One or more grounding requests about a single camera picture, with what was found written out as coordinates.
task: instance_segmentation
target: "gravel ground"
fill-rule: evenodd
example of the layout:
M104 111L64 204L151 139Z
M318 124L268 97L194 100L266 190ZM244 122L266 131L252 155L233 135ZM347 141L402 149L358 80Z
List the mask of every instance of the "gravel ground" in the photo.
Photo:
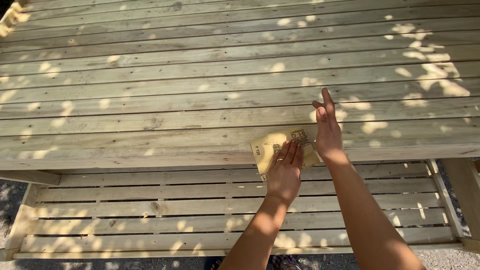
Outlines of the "gravel ground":
M469 235L468 227L452 186L445 175L442 164L437 161L445 186L448 189L462 228ZM5 236L18 211L26 190L26 184L0 180L0 248L5 246ZM424 250L417 252L429 270L478 270L480 255L458 250ZM353 254L316 254L295 256L303 270L357 270ZM206 258L139 258L139 259L92 259L92 260L39 260L22 259L0 262L0 270L202 270Z

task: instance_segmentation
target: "unfinished wood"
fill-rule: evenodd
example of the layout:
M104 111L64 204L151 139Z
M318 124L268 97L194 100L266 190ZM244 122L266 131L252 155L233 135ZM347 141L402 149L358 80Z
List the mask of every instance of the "unfinished wood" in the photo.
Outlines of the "unfinished wood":
M238 21L249 20L264 20L264 19L283 19L291 16L307 16L307 15L322 15L322 17L328 18L329 14L339 12L357 12L357 11L369 11L377 9L392 9L392 8L407 8L407 7L422 7L422 6L435 6L435 5L451 5L452 2L448 0L438 0L432 2L430 0L407 0L407 1L349 1L348 5L330 2L330 3L317 3L310 5L298 5L294 9L291 7L275 7L257 9L255 12L251 10L234 11L234 12L216 12L214 16L208 13L192 14L192 15L179 15L160 18L148 18L148 19L136 19L127 21L116 21L108 23L96 23L88 25L72 25L61 26L55 28L44 28L36 30L17 31L11 28L9 31L9 41L15 40L27 40L34 38L46 38L46 37L62 37L62 36L76 36L87 35L95 33L107 33L116 31L128 31L136 29L146 28L162 28L181 25L204 25L213 23L228 23ZM463 0L462 4L475 4L478 1ZM391 11L386 11L379 18L380 21L385 19L384 16L390 15ZM349 17L349 14L342 14L340 17ZM352 22L342 21L340 24L348 24Z
M365 180L372 194L435 192L433 179ZM42 189L37 202L265 196L265 183ZM331 181L303 182L299 195L336 194Z
M182 8L184 5L191 5L206 2L220 2L225 0L184 0L178 4L176 0L164 0L151 2L150 0L51 0L48 2L28 3L22 10L28 13L29 20L64 17L70 15L93 14L110 11L125 11L156 7Z
M199 37L211 35L238 34L255 31L273 31L281 29L295 29L298 25L307 24L306 27L335 26L344 24L362 24L379 23L390 21L385 14L399 20L429 19L429 18L455 18L471 17L478 14L480 5L455 5L455 6L434 6L417 8L400 8L389 10L372 10L362 12L323 14L321 20L312 19L305 22L305 16L296 16L283 19L266 19L240 22L227 22L219 24L206 25L187 25L154 29L139 29L122 31L119 33L98 33L89 35L79 35L66 37L38 37L32 42L33 37L25 36L22 40L15 37L15 34L9 36L1 43L0 48L5 51L20 51L32 49L47 49L55 47L71 47L80 45L93 45L102 43L132 42L152 39L168 39L179 37Z
M408 35L415 41L421 33L454 30L478 30L475 25L478 17L429 19L400 22L382 22L371 24L337 25L326 27L299 28L292 30L216 35L209 37L183 37L173 39L145 40L112 44L96 44L91 46L75 46L34 51L13 51L2 53L2 62L40 61L58 58L76 58L87 56L105 56L112 54L138 53L149 51L169 51L180 49L222 48L239 45L259 45L285 43L291 41L324 40L345 37L362 37L374 35L408 34L411 27L418 28L420 34ZM53 67L51 72L61 71Z
M33 184L58 185L61 175L40 171L0 171L0 179Z
M12 229L5 242L5 249L2 252L2 261L12 260L14 253L22 246L23 238L26 236L26 230L30 226L32 214L34 212L36 197L40 190L38 184L28 184L22 203L18 209Z
M425 164L412 163L355 165L363 178L427 176ZM302 180L328 180L330 172L325 166L305 169ZM179 172L128 172L63 175L59 186L110 186L110 185L150 185L150 184L198 184L198 183L239 183L261 182L258 170L205 170Z
M227 47L219 49L192 49L166 52L122 54L115 56L81 57L75 59L61 59L50 61L20 62L0 65L0 69L4 71L1 74L2 76L12 76L21 74L44 74L50 73L53 70L58 70L60 72L68 72L102 68L135 67L159 64L172 65L179 63L259 59L267 57L285 57L296 55L300 56L324 53L330 53L332 54L332 56L341 56L341 54L333 53L359 50L402 48L410 48L406 49L406 55L412 55L413 52L417 54L417 51L420 50L424 51L422 52L422 54L424 54L425 56L423 58L426 59L426 56L428 55L429 59L431 59L432 61L440 61L442 58L442 54L444 54L445 56L453 55L454 58L461 57L461 54L455 54L456 49L459 47L449 45L480 43L480 38L478 37L479 33L480 31L454 31L440 32L435 34L425 33L429 38L429 43L435 45L435 47L427 47L427 49L417 47L417 45L421 45L421 43L412 45L411 37L408 36L408 34L401 34L392 35L391 38L395 40L395 42L386 39L384 36L356 37L322 41L303 41L283 44ZM398 55L396 58L406 59L405 56L402 58L401 55ZM370 60L368 63L375 63L378 61L380 60ZM333 66L338 65L338 63L335 62L329 62L328 64Z
M440 207L436 193L373 195L382 209ZM36 204L35 218L255 213L263 198ZM336 196L297 197L288 212L339 211Z
M64 85L80 85L92 82L114 83L122 81L164 80L205 76L266 74L326 68L352 68L358 66L414 64L443 61L472 61L478 59L480 59L480 45L475 44L448 47L436 46L408 49L385 49L252 60L168 64L102 70L95 69L22 75L21 77L9 76L0 77L0 80L6 82L0 85L0 89L58 86L62 82Z
M371 159L427 159L429 157L471 157L480 156L478 136L421 138L421 139L387 139L363 141L360 148L355 144L346 147L351 161ZM130 168L163 166L198 166L198 165L234 165L255 162L251 150L248 152L207 151L190 154L161 155L163 148L139 149L86 149L76 151L49 151L44 158L34 159L36 151L2 154L2 167L17 170L55 170L80 168Z
M452 242L448 227L402 228L397 231L409 244ZM87 237L26 237L21 252L90 252L122 250L192 250L231 248L241 233L186 233ZM349 245L346 230L279 232L275 247Z
M480 79L465 79L461 82L448 82L437 80L429 82L432 85L428 92L421 94L422 98L444 98L444 97L476 97L480 95ZM415 87L417 82L412 83L381 83L367 85L349 85L329 87L332 97L342 103L342 107L353 106L349 101L370 102L385 99L404 100L403 103L413 103L410 99L415 98L414 90L421 90L420 85ZM213 110L230 108L258 108L291 105L310 105L312 100L321 98L321 88L302 87L288 89L269 89L255 91L235 91L221 93L202 93L188 95L169 96L143 96L123 98L96 98L84 100L61 100L42 102L40 107L32 109L32 103L11 103L2 106L0 119L18 119L34 117L57 117L105 115L123 113L146 113L146 112L167 112L186 110ZM121 95L111 90L111 95ZM11 96L10 102L14 102L15 94Z
M353 165L370 165L379 163L423 163L422 160L366 160L352 161ZM172 167L140 167L140 168L94 168L94 169L64 169L64 170L43 170L56 174L99 174L99 173L126 173L126 172L172 172L172 171L195 171L195 170L234 170L234 169L256 169L256 164L236 165L213 165L213 166L172 166Z
M158 81L145 81L141 84L136 82L126 82L126 83L112 83L112 84L100 84L100 85L79 85L79 86L57 86L57 87L43 87L43 88L33 88L33 89L15 89L15 90L6 90L0 91L0 102L3 104L8 103L17 103L17 102L43 102L43 101L55 101L55 100L74 100L74 99L88 99L88 98L110 98L109 108L114 108L118 105L118 101L123 100L123 104L127 108L134 106L130 102L130 98L126 97L137 97L137 96L151 96L151 95L171 95L171 94L193 94L207 92L204 94L208 95L208 99L220 98L223 100L222 103L225 103L225 98L228 99L228 92L234 93L240 90L255 90L256 88L261 88L262 86L255 85L246 85L246 84L230 84L228 88L218 84L218 85L208 85L208 87L166 87L158 83ZM437 98L441 97L461 97L461 96L475 96L480 87L478 78L465 78L465 79L449 79L449 80L431 80L431 81L405 81L405 82L390 82L390 83L373 83L373 84L360 84L360 85L332 85L328 86L330 89L330 94L334 100L346 102L348 99L346 97L355 96L358 98L358 101L374 101L374 100L388 100L392 98L390 91L385 91L385 89L390 89L393 93L396 93L396 99L408 99L409 94L415 92L422 92L423 98ZM304 96L307 98L312 98L313 96L309 95L310 91L315 91L315 89L320 90L321 88L313 87L302 87L298 89L276 89L276 95L281 95L287 91L296 91L297 95ZM212 92L226 92L224 96L217 96L211 94ZM195 98L195 102L191 102L190 106L195 108L197 103L201 103L202 99L200 96L195 95L192 97ZM247 96L241 95L235 100L236 104L241 105L241 99L246 98ZM138 98L139 102L142 104L148 104L151 99L155 97L145 97ZM169 99L175 99L176 96L170 96ZM185 98L186 103L188 102L188 96L179 96L179 98ZM86 103L89 101L75 101L77 109L83 108L86 106ZM136 110L140 110L142 106L136 107Z
M464 237L463 231L462 231L462 226L460 224L460 221L458 220L458 217L456 215L455 208L452 205L452 201L450 200L450 196L448 194L448 191L445 187L444 181L442 176L440 175L440 172L437 167L437 163L435 162L434 159L429 159L427 160L427 165L430 170L430 173L432 174L433 179L435 180L435 183L438 187L439 194L442 200L442 204L445 207L445 212L447 214L447 219L451 225L452 228L452 233L456 237Z
M480 254L480 241L470 237L460 238L463 243L463 250Z
M478 118L389 121L378 126L343 123L344 146L352 161L372 157L392 160L396 155L406 160L476 155L478 147L474 144L479 121ZM84 135L0 137L0 156L5 168L24 170L252 164L255 161L251 138L280 128L286 127L90 134L88 138ZM309 137L315 138L315 125L307 125L305 130ZM371 141L383 148L373 148ZM395 151L385 151L385 147Z
M21 16L21 11L26 3L26 0L15 0L13 2L9 1L9 3L12 4L5 11L5 13L2 14L3 16L0 19L0 41L3 41L8 34L8 30L15 23L17 18Z
M339 122L371 120L405 120L422 118L447 118L480 116L476 108L480 98L443 98L425 101L379 101L365 104L341 103ZM103 133L126 131L153 131L176 129L199 129L219 127L309 124L314 108L310 105L229 110L179 111L147 114L124 114L105 116L79 116L64 118L16 119L0 121L1 136L46 135L72 133ZM375 130L379 124L368 124Z
M480 240L480 176L470 158L442 159L474 240Z
M322 70L322 71L303 71L291 72L282 74L258 74L245 76L227 76L227 77L211 77L211 78L191 78L182 80L163 80L163 81L145 81L145 82L126 82L116 84L95 84L88 86L62 86L62 87L45 87L40 89L13 89L9 91L2 91L2 100L12 100L20 102L25 99L26 95L30 93L35 94L32 97L46 95L47 97L59 95L59 98L71 97L77 98L111 98L110 89L117 92L116 96L130 97L130 96L147 96L162 94L181 94L181 93L199 93L199 92L226 92L226 91L240 91L240 90L255 90L255 89L275 89L284 87L305 87L305 86L332 86L336 91L342 91L345 87L343 84L363 84L374 83L382 81L406 81L403 85L414 85L414 89L429 89L436 87L435 81L411 82L417 77L421 79L440 80L440 88L445 89L445 93L449 96L461 96L461 93L466 93L463 89L455 88L456 85L462 85L461 81L452 80L458 77L479 77L478 72L479 63L472 62L457 62L444 64L410 64L398 65L388 67L362 67L352 69L337 69L337 70ZM452 69L455 72L445 74L440 71L441 68ZM412 77L405 77L396 72L397 69L406 69ZM358 86L359 89L365 89L363 86Z
M336 2L345 0L323 0L322 2ZM84 25L93 23L103 23L112 21L124 21L134 19L145 19L155 17L168 17L174 15L187 15L209 12L225 12L236 10L252 10L255 13L255 9L269 8L276 6L294 6L299 4L310 4L312 0L297 0L295 2L289 0L275 0L272 4L269 1L263 0L230 0L224 2L204 2L195 5L182 5L181 8L174 7L150 7L145 9L135 10L120 10L95 14L82 14L72 15L61 18L49 18L49 19L36 19L33 21L28 20L29 14L25 14L25 18L21 17L21 20L15 24L17 31L41 29L48 27L68 26L68 25Z
M412 250L438 250L438 249L463 249L462 243L443 243L409 245ZM19 252L14 258L156 258L156 257L206 257L226 256L229 250L176 250L172 251L117 251L117 252ZM297 248L272 248L272 255L275 254L331 254L331 253L353 253L351 247L297 247Z
M394 226L448 223L443 209L385 210ZM149 219L34 220L27 234L181 233L243 231L250 215L195 216ZM292 213L282 230L344 228L341 212Z

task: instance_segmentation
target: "sandpaper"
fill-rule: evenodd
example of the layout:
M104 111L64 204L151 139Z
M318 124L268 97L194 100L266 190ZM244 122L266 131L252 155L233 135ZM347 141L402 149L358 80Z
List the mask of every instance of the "sandpaper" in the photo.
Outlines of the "sandpaper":
M300 127L292 127L275 133L268 134L262 138L252 141L252 147L255 161L257 162L258 172L263 182L266 182L268 169L272 163L274 153L282 149L286 140L295 139L297 144L303 147L303 163L302 169L320 165L320 160L313 149L305 130Z

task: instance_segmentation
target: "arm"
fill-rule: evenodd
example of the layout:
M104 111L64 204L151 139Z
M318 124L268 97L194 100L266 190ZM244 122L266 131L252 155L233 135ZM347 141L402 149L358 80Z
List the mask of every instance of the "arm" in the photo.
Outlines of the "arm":
M295 140L285 142L273 156L264 202L219 270L266 269L278 230L300 189L302 162L303 150Z
M360 267L424 270L348 160L335 117L335 104L326 88L322 89L322 96L324 104L313 102L317 108L317 150L332 175L348 238Z

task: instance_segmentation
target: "finger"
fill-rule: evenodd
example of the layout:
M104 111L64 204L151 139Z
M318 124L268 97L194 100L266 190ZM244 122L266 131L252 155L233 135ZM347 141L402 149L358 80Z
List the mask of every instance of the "finger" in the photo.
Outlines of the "finger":
M268 167L268 170L272 169L273 166L275 166L276 160L278 159L279 154L280 154L280 152L277 152L277 153L273 154L272 160L271 160L271 163L270 163L270 167Z
M321 137L326 137L329 132L332 132L330 125L328 123L327 112L324 107L319 107L317 109L317 127L318 135Z
M324 105L323 105L323 103L314 100L314 101L312 102L312 106L314 106L315 109L318 109L319 107L323 107Z
M290 147L288 148L287 156L285 157L285 160L283 162L285 164L291 164L296 151L297 151L297 140L292 139L290 141Z
M282 163L283 160L285 160L285 157L287 156L287 153L288 153L289 146L290 146L290 141L285 141L285 143L283 144L282 150L280 150L280 154L278 155L278 158L276 160L277 164Z
M338 125L338 122L336 121L336 115L335 115L335 103L332 100L332 97L330 96L330 92L328 92L327 88L322 89L322 97L324 98L324 107L327 112L327 117L328 121L330 124L330 129L334 132L335 135L340 135L341 133L340 126Z
M322 89L322 97L324 98L324 107L327 111L328 120L331 123L336 123L335 103L333 102L332 97L330 96L330 93L326 87Z
M293 157L292 165L301 169L301 164L303 163L303 147L301 144L297 144L297 151Z

